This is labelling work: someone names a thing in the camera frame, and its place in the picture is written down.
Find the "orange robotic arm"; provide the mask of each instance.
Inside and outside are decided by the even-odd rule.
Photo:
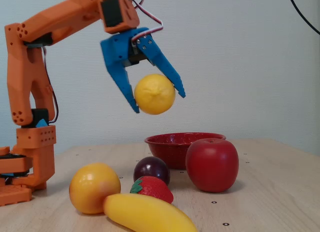
[[[115,12],[112,7],[108,8],[106,1],[67,0],[21,24],[5,26],[11,116],[21,128],[16,131],[17,144],[10,153],[8,147],[0,148],[0,173],[24,173],[31,167],[34,173],[13,178],[10,184],[5,184],[0,177],[0,206],[29,201],[31,191],[44,189],[46,181],[55,172],[56,128],[54,125],[36,127],[30,104],[32,92],[36,109],[46,110],[47,120],[54,120],[54,92],[43,61],[42,47],[51,46],[99,19],[103,20],[104,30],[110,34],[139,25],[130,0],[117,0]],[[114,16],[119,15],[121,22],[115,23]]]
[[[103,20],[107,33],[122,32],[139,25],[138,15],[129,0],[118,0],[123,22],[108,27],[105,0],[67,0],[48,8],[21,24],[5,27],[8,49],[7,85],[11,115],[15,124],[24,126],[32,122],[30,92],[37,108],[47,108],[49,119],[55,117],[53,89],[43,63],[43,46],[62,39]]]

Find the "blue part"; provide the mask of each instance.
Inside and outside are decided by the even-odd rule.
[[[139,107],[134,98],[133,90],[125,67],[131,66],[128,58],[131,38],[146,30],[148,30],[148,28],[132,29],[113,35],[112,37],[100,42],[107,71],[136,113],[139,113]],[[137,44],[137,48],[139,48],[148,60],[152,64],[156,65],[159,70],[171,80],[178,93],[184,98],[186,93],[179,74],[163,55],[151,35],[147,35],[146,38],[140,38],[139,40],[140,44]]]
[[[35,126],[36,128],[47,127],[47,123],[44,119],[40,120],[38,124]]]
[[[171,63],[164,56],[158,45],[152,39],[151,35],[146,38],[139,38],[140,43],[136,46],[141,50],[151,63],[156,65],[158,69],[173,83],[181,97],[186,96],[184,86],[182,84],[179,73],[173,68]]]
[[[130,63],[128,55],[131,38],[147,29],[148,28],[132,29],[113,35],[100,42],[107,71],[136,113],[140,111],[129,83],[125,64]]]

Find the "strawberry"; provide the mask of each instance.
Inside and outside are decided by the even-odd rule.
[[[171,193],[166,183],[153,176],[143,176],[137,179],[134,182],[130,193],[152,196],[168,203],[172,203],[174,200],[174,195]]]

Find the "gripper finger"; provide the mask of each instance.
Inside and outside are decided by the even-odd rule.
[[[158,45],[152,39],[152,36],[147,35],[139,38],[136,46],[148,58],[148,60],[153,65],[157,66],[158,69],[173,83],[180,96],[184,98],[186,96],[186,92],[180,75],[162,53]]]
[[[139,106],[136,103],[136,100],[134,98],[134,94],[132,91],[132,87],[129,83],[129,78],[127,71],[125,70],[122,63],[114,63],[112,65],[107,66],[107,70],[109,74],[111,75],[112,79],[116,83],[116,85],[121,90],[122,94],[126,98],[126,100],[129,102],[132,109],[139,113]]]

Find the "robotic arm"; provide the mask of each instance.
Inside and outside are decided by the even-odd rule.
[[[0,148],[0,206],[29,201],[31,192],[45,189],[55,172],[56,127],[50,125],[56,121],[55,94],[44,63],[45,46],[52,46],[101,19],[105,32],[112,34],[100,43],[107,71],[136,113],[139,107],[125,67],[144,59],[157,66],[185,97],[179,74],[151,36],[161,28],[137,29],[140,21],[135,8],[157,19],[141,7],[142,2],[67,0],[21,24],[5,26],[11,116],[21,128],[16,131],[17,143],[12,151]],[[30,92],[35,109],[31,108]]]

